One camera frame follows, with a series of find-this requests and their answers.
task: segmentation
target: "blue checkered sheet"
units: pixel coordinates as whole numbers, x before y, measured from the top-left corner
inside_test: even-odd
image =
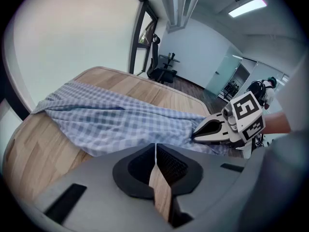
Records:
[[[73,144],[91,156],[149,143],[171,144],[225,155],[226,146],[194,143],[191,135],[205,118],[157,107],[93,85],[70,81],[39,102]]]

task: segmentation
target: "office chair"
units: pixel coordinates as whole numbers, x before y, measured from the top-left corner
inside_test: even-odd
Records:
[[[150,67],[147,71],[147,75],[150,79],[154,79],[156,82],[161,82],[162,84],[164,82],[167,83],[173,83],[174,77],[177,73],[177,71],[174,70],[168,70],[168,66],[172,66],[170,64],[164,64],[164,68],[157,68],[158,66],[158,45],[160,44],[160,38],[154,34],[153,37],[153,57],[151,58]]]

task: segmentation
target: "door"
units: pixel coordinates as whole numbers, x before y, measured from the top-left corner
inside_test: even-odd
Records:
[[[230,46],[217,71],[206,86],[206,90],[218,96],[233,76],[241,62],[238,51]]]

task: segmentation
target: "window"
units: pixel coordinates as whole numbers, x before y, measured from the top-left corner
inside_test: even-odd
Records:
[[[146,71],[151,41],[158,17],[148,0],[140,0],[139,15],[135,23],[130,49],[129,73],[139,75]]]

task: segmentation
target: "ceiling light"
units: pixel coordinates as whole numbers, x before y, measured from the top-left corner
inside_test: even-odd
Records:
[[[252,11],[252,10],[256,10],[256,9],[259,9],[259,8],[263,8],[263,7],[266,7],[267,4],[263,1],[263,0],[253,0],[251,2],[248,2],[234,10],[232,10],[229,14],[230,16],[232,17],[236,17],[236,16],[239,16],[239,15],[242,15],[244,13],[247,13],[249,11]]]
[[[285,86],[285,84],[282,81],[280,81],[278,79],[276,79],[276,80],[277,80],[278,83],[280,83],[281,85]]]
[[[235,58],[239,58],[239,59],[242,59],[242,57],[238,57],[238,56],[235,56],[235,55],[232,55],[233,57],[235,57]]]

